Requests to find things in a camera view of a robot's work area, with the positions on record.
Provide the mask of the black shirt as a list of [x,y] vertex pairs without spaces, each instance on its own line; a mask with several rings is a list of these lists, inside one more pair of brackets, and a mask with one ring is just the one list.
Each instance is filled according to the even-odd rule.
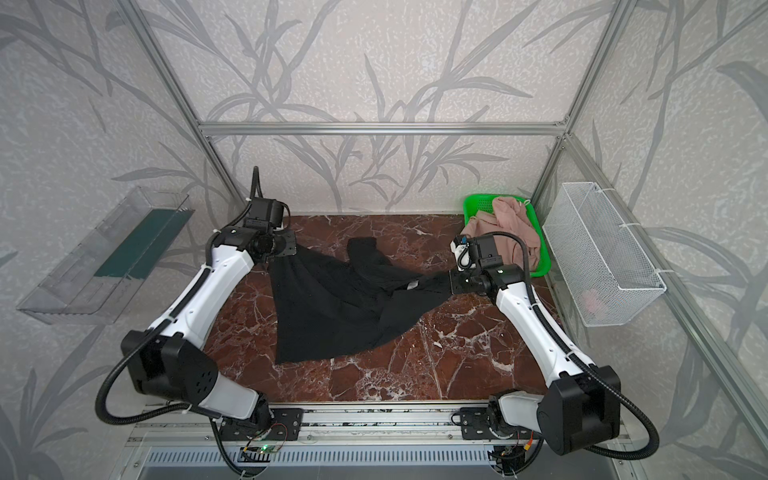
[[277,364],[375,349],[412,329],[451,297],[449,273],[394,265],[373,237],[347,242],[346,261],[298,246],[270,261]]

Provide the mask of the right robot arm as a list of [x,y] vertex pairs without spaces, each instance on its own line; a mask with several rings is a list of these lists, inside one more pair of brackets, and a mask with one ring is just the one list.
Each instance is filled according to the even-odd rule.
[[491,398],[489,423],[495,432],[506,435],[513,427],[537,432],[559,455],[618,436],[619,399],[577,365],[593,362],[541,306],[520,268],[454,269],[450,285],[454,294],[486,295],[515,327],[545,380],[543,395],[513,391]]

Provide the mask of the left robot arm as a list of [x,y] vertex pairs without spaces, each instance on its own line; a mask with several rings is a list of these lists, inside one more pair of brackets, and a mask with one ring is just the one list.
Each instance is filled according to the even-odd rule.
[[290,229],[230,226],[214,232],[205,263],[179,298],[146,330],[124,337],[123,364],[134,389],[181,410],[257,430],[270,426],[273,415],[264,396],[221,374],[203,348],[224,303],[252,268],[296,253]]

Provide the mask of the pink garment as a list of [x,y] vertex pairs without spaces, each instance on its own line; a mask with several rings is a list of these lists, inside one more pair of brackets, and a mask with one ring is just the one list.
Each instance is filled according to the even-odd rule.
[[[506,232],[522,239],[526,244],[531,273],[538,268],[541,239],[528,217],[527,205],[511,196],[497,196],[490,200],[491,212],[479,209],[470,215],[461,235],[477,237],[491,232]],[[523,266],[523,250],[506,236],[494,236],[496,247],[504,264]]]

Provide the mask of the green plastic basket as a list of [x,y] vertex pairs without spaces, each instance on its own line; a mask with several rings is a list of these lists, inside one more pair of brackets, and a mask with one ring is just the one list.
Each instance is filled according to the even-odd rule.
[[463,203],[465,226],[462,235],[478,237],[506,232],[522,239],[528,249],[532,277],[544,276],[551,267],[540,222],[528,199],[513,195],[473,194]]

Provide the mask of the green circuit board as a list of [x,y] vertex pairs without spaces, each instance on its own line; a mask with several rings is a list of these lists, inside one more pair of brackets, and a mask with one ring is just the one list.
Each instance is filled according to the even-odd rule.
[[269,463],[277,458],[282,448],[282,444],[248,445],[240,449],[239,461],[243,463]]

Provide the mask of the aluminium frame crossbar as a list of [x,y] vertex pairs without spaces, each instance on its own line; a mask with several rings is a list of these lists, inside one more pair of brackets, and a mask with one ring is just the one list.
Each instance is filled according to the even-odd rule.
[[552,122],[201,122],[198,127],[206,136],[559,136],[565,131],[564,126]]

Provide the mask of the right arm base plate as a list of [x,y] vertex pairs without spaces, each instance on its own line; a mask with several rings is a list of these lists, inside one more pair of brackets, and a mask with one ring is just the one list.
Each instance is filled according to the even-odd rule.
[[537,434],[530,429],[506,424],[489,407],[462,407],[451,414],[450,421],[460,428],[463,440],[528,442],[530,438],[537,438]]

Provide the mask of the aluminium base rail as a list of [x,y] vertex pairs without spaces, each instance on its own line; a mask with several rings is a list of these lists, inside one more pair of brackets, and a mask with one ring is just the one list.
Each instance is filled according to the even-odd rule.
[[304,410],[296,441],[223,441],[226,446],[282,444],[299,446],[426,446],[499,444],[512,440],[463,440],[450,421],[462,407],[488,407],[486,401],[305,402],[277,403],[273,408]]

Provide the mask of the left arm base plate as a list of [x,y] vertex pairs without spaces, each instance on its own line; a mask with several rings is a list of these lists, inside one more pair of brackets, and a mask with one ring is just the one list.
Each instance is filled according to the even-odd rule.
[[219,428],[223,441],[296,441],[302,425],[301,408],[273,408],[256,422],[225,417]]

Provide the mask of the clear plastic wall bin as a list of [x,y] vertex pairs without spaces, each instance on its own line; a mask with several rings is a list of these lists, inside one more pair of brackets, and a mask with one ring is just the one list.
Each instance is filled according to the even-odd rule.
[[48,325],[114,323],[193,215],[188,198],[133,188],[17,309]]

